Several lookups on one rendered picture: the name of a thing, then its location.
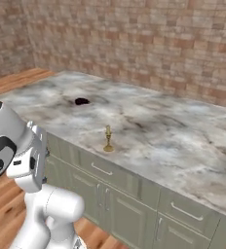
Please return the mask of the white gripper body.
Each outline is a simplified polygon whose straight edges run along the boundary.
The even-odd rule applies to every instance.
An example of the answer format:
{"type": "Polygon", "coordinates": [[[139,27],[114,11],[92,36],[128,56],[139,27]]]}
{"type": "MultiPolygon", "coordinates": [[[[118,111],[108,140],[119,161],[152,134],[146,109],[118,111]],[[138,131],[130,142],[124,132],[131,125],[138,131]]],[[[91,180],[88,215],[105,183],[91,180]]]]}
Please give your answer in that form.
{"type": "Polygon", "coordinates": [[[30,121],[27,126],[33,133],[33,140],[30,146],[30,174],[26,191],[35,193],[42,189],[47,150],[47,132],[41,126],[34,124],[33,121],[30,121]]]}

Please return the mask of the green cabinet door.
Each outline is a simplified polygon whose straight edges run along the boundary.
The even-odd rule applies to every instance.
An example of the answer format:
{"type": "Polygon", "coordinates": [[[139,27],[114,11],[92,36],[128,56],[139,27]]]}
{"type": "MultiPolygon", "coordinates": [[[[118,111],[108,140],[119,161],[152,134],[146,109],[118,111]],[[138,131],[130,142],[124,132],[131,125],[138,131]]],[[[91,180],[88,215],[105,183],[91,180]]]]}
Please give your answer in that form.
{"type": "Polygon", "coordinates": [[[163,218],[160,240],[154,238],[153,249],[208,249],[209,239],[161,213],[158,214],[158,221],[160,217],[163,218]]]}
{"type": "Polygon", "coordinates": [[[84,199],[85,217],[99,226],[102,220],[102,185],[93,176],[75,168],[70,170],[70,176],[72,178],[71,186],[74,192],[84,199]],[[97,205],[96,194],[96,185],[98,183],[100,184],[100,207],[97,205]]]}
{"type": "Polygon", "coordinates": [[[110,190],[110,210],[105,210],[107,230],[131,249],[152,249],[157,212],[114,188],[106,188],[110,190]]]}
{"type": "Polygon", "coordinates": [[[45,176],[48,184],[67,189],[65,171],[59,159],[53,156],[46,158],[45,176]]]}

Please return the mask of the black jar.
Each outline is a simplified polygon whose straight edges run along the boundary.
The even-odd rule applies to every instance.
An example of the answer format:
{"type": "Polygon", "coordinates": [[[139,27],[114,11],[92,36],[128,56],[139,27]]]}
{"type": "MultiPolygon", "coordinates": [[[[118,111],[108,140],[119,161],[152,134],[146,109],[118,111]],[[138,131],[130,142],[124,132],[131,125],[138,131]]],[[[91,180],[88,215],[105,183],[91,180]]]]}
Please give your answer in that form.
{"type": "Polygon", "coordinates": [[[90,104],[90,100],[88,100],[87,98],[79,97],[75,99],[75,104],[76,105],[90,104]]]}

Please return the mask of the gold candle holder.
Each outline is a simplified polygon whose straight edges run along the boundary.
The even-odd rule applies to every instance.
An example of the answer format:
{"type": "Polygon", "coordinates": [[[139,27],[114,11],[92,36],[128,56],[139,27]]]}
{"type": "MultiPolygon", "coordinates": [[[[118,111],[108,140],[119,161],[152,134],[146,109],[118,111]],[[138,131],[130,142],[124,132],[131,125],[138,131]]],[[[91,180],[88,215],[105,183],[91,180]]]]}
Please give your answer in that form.
{"type": "Polygon", "coordinates": [[[105,130],[105,136],[106,136],[106,145],[104,146],[103,150],[105,152],[113,152],[114,151],[114,148],[113,146],[110,144],[110,141],[111,141],[111,128],[110,128],[110,125],[108,124],[106,126],[106,130],[105,130]]]}

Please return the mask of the green drawer front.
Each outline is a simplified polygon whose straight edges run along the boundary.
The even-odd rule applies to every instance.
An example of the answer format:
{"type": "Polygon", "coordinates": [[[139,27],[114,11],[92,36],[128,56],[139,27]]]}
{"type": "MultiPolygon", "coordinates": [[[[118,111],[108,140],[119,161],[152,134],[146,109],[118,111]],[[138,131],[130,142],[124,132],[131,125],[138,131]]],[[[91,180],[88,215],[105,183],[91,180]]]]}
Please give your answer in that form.
{"type": "Polygon", "coordinates": [[[125,168],[83,149],[79,150],[80,167],[90,172],[93,176],[138,199],[147,206],[157,209],[160,188],[157,184],[138,176],[125,168]],[[113,175],[106,175],[91,167],[91,163],[105,170],[112,171],[113,175]]]}
{"type": "Polygon", "coordinates": [[[63,161],[74,166],[80,165],[80,154],[76,146],[63,139],[58,139],[58,146],[59,146],[60,158],[63,161]]]}
{"type": "Polygon", "coordinates": [[[168,189],[161,189],[158,210],[209,239],[220,220],[216,211],[168,189]]]}

